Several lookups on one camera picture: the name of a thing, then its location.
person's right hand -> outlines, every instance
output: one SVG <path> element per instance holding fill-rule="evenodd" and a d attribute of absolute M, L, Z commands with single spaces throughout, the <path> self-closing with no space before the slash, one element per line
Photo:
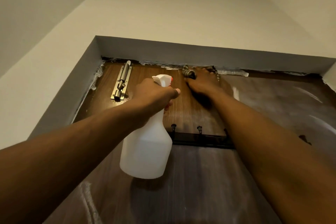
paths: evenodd
<path fill-rule="evenodd" d="M 221 87 L 220 82 L 217 80 L 216 75 L 205 68 L 195 68 L 196 79 L 185 78 L 185 81 L 189 85 L 192 91 L 197 94 L 205 95 L 209 98 L 211 96 L 218 94 L 218 92 L 225 92 L 232 96 L 231 86 L 223 79 L 221 79 L 224 84 L 224 89 Z"/>

translucent plastic bottle body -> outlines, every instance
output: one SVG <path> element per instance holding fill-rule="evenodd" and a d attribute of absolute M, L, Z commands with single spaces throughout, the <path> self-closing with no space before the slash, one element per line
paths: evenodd
<path fill-rule="evenodd" d="M 142 179 L 154 179 L 163 175 L 172 140 L 163 127 L 162 120 L 163 110 L 124 139 L 120 168 L 125 173 Z"/>

wood grain surface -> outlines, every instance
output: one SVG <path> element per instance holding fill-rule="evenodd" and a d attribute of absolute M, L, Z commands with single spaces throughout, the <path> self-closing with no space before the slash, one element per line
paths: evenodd
<path fill-rule="evenodd" d="M 87 95 L 76 121 L 123 103 L 110 99 L 121 66 L 105 64 L 97 89 Z M 218 114 L 192 96 L 181 70 L 134 65 L 125 101 L 132 98 L 136 84 L 161 73 L 173 76 L 172 86 L 181 89 L 181 96 L 164 116 L 167 129 L 175 123 L 178 132 L 197 133 L 196 127 L 201 125 L 204 134 L 224 135 Z M 323 124 L 336 128 L 336 110 L 317 86 L 269 78 L 222 77 L 238 89 L 243 103 L 298 135 L 306 135 L 312 147 L 336 164 L 336 135 Z M 280 223 L 234 150 L 173 145 L 164 175 L 142 180 L 121 171 L 121 147 L 122 143 L 45 223 Z"/>

